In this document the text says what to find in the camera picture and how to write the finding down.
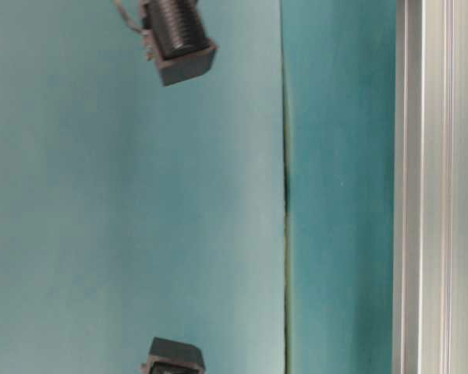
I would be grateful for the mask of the black threaded arm base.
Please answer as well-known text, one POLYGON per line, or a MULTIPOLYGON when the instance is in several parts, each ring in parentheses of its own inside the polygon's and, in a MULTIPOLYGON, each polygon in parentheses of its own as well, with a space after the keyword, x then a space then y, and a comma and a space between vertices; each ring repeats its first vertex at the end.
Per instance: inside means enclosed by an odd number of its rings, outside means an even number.
POLYGON ((163 86, 206 74, 217 44, 208 37, 196 1, 139 1, 135 22, 121 1, 114 2, 125 24, 140 35, 147 60, 153 60, 163 86))

